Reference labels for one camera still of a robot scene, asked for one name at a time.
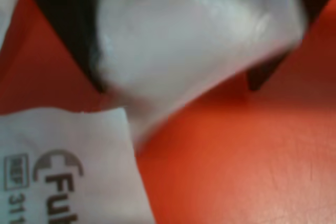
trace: orange table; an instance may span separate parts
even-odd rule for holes
[[[1,114],[95,111],[103,98],[31,0],[0,63]],[[245,86],[237,77],[204,95],[138,155],[157,222],[336,223],[336,0],[260,92]]]

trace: white packet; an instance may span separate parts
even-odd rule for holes
[[[297,45],[297,0],[100,0],[100,72],[135,140],[221,81]]]
[[[154,223],[125,112],[0,116],[1,223]]]
[[[11,24],[14,8],[18,0],[0,0],[0,50]]]

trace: white paper label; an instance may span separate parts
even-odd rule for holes
[[[125,112],[0,117],[4,224],[154,223]]]

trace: red-orange background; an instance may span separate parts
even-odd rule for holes
[[[137,156],[163,223],[336,223],[336,0],[257,93],[244,76],[172,118]],[[32,0],[0,53],[0,113],[103,99]]]

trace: logo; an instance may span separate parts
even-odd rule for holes
[[[5,191],[29,187],[29,163],[27,154],[5,157],[4,171]]]
[[[84,176],[84,169],[79,158],[65,150],[54,150],[42,155],[34,165],[33,181],[54,184],[54,193],[46,199],[46,208],[50,224],[73,223],[78,221],[77,214],[71,214],[69,195],[76,190],[72,173],[58,173],[48,175],[44,179],[39,176],[39,171],[52,169],[52,158],[61,156],[66,167],[76,167],[79,177]]]
[[[50,151],[46,154],[44,154],[42,157],[38,159],[38,161],[35,163],[34,169],[33,169],[33,181],[38,181],[38,171],[41,169],[51,169],[51,158],[54,156],[62,156],[65,161],[66,166],[75,166],[78,168],[79,176],[84,176],[84,170],[83,166],[81,164],[81,161],[78,157],[76,157],[74,154],[64,151],[64,150],[54,150]]]

